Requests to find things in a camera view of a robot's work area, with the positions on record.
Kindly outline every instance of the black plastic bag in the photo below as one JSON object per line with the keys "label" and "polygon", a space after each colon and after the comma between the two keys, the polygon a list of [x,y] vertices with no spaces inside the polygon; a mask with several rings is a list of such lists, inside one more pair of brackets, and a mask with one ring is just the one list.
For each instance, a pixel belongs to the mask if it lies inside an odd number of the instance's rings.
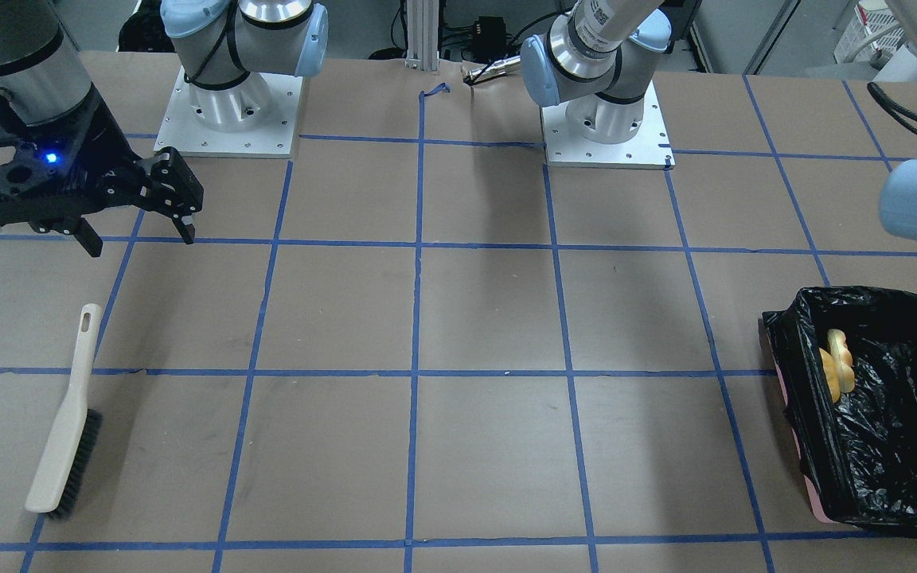
{"label": "black plastic bag", "polygon": [[[803,289],[763,313],[802,473],[833,521],[917,537],[917,294]],[[830,402],[819,349],[844,330],[855,389]]]}

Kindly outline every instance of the metal post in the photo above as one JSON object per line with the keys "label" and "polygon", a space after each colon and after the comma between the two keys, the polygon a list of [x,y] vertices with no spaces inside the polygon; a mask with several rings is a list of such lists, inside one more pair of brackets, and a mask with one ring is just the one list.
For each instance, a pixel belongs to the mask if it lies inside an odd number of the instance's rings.
{"label": "metal post", "polygon": [[437,72],[439,0],[405,0],[408,54],[405,65],[421,72]]}

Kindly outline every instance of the white brush handle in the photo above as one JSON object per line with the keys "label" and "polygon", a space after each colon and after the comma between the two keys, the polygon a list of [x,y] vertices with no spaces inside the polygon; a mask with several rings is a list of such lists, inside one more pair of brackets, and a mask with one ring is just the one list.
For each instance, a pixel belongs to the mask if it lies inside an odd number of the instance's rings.
{"label": "white brush handle", "polygon": [[26,494],[23,507],[34,513],[54,511],[62,498],[69,471],[72,468],[80,435],[87,421],[87,388],[94,368],[94,348],[98,342],[98,329],[104,312],[95,304],[84,305],[80,310],[80,328],[76,331],[76,348],[69,374],[69,388],[55,414],[48,433],[41,461],[33,475],[33,483]]}

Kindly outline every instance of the brush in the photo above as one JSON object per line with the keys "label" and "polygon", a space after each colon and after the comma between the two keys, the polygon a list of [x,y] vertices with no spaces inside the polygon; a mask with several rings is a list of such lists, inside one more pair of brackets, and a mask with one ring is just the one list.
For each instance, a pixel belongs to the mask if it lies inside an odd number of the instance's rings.
{"label": "brush", "polygon": [[65,519],[72,513],[101,429],[101,414],[88,410],[87,390],[102,314],[101,307],[95,304],[84,305],[80,310],[69,387],[55,414],[23,504],[26,511],[45,514],[51,519]]}

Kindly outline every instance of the blue joint cover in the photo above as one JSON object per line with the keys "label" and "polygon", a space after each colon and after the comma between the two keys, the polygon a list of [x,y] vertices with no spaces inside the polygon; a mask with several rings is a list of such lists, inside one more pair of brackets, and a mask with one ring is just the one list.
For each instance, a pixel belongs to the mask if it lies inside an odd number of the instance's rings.
{"label": "blue joint cover", "polygon": [[665,52],[670,45],[670,20],[660,10],[653,10],[629,40],[651,52]]}
{"label": "blue joint cover", "polygon": [[232,0],[162,0],[161,21],[171,39],[193,36],[225,14]]}
{"label": "blue joint cover", "polygon": [[891,235],[917,240],[917,159],[902,163],[885,182],[880,222]]}
{"label": "blue joint cover", "polygon": [[298,77],[313,77],[324,68],[324,53],[328,47],[328,11],[323,4],[314,4],[314,12],[306,25],[306,40],[295,65]]}
{"label": "blue joint cover", "polygon": [[525,90],[540,107],[551,107],[561,103],[557,90],[557,78],[551,68],[547,48],[539,36],[525,39],[521,47],[521,72]]}

